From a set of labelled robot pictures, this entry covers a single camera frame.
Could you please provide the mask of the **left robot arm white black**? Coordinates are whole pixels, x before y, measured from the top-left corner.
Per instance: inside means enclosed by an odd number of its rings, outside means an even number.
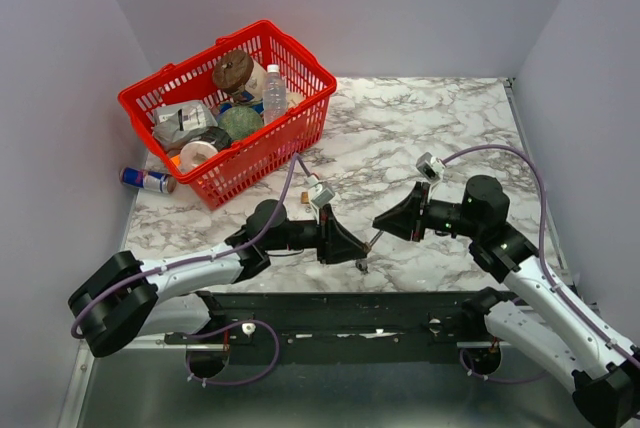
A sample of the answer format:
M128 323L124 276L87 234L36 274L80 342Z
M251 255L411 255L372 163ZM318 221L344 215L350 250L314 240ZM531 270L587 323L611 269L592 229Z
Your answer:
M129 250L112 255L68 300L71 334L106 357L141 334L154 308L213 285L233 285L271 265L272 251L313 250L325 265L364 259L370 250L336 218L330 205L312 220L290 220L275 199L260 202L246 223L200 252L139 260Z

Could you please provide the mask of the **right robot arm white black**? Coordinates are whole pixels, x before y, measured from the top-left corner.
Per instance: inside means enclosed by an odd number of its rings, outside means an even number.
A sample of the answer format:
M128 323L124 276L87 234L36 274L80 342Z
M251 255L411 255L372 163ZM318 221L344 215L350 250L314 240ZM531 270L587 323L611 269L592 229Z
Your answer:
M491 288L466 304L460 327L469 338L488 334L520 350L572 395L594 427L621 427L639 413L639 348L605 323L554 273L534 245L507 221L510 200L497 179L470 178L459 203L434 200L417 183L398 205L377 216L375 229L418 242L426 231L469 239L476 265L508 287L539 316L530 319Z

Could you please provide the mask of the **key with robot keychain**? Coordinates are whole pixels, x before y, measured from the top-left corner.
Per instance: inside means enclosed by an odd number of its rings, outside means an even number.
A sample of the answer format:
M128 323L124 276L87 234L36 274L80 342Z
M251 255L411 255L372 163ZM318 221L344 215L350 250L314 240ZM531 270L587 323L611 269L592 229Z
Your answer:
M357 260L355 262L355 266L362 274L367 274L369 272L368 261L366 259Z

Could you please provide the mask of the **long shackle brass padlock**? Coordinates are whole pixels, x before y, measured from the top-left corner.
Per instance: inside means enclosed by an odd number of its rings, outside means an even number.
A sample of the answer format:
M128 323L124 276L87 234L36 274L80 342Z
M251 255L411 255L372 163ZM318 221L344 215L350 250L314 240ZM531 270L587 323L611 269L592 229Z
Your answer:
M379 230L369 241L365 243L366 251L370 252L379 239L383 236L384 232Z

